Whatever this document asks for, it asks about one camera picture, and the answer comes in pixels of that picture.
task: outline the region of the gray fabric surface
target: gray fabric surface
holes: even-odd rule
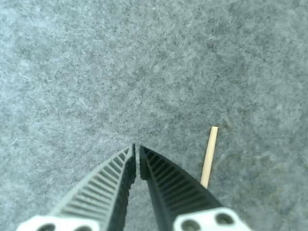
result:
[[[132,142],[255,230],[308,228],[306,0],[2,0],[0,228],[46,214]],[[136,180],[125,231],[157,229]]]

